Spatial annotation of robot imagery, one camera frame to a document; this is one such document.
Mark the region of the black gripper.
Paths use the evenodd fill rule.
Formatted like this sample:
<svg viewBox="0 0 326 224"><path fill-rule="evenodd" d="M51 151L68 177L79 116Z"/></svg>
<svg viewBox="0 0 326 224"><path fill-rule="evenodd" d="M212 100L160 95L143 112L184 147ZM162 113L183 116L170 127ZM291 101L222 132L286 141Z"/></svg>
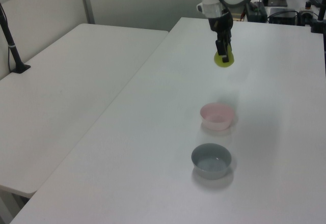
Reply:
<svg viewBox="0 0 326 224"><path fill-rule="evenodd" d="M209 26L213 32L217 33L218 40L216 40L216 58L219 63L228 63L228 48L231 45L231 29L233 27L233 18L229 11L225 11L221 17L209 18Z"/></svg>

